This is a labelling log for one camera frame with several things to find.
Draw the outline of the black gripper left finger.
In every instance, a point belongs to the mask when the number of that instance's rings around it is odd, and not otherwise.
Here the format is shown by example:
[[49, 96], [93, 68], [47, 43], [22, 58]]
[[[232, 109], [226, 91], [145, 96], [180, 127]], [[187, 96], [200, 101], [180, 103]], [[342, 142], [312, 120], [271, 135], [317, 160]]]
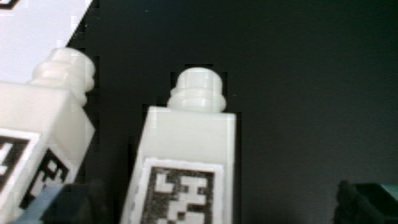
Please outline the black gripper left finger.
[[109, 208], [104, 184], [68, 184], [42, 215], [45, 224], [107, 224]]

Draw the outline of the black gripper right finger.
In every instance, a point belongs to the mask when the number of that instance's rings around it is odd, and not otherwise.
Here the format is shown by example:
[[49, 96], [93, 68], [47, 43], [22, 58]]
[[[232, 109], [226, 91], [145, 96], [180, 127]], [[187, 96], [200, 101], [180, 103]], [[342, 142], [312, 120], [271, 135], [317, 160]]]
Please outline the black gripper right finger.
[[335, 224], [398, 224], [398, 185], [344, 181], [337, 200]]

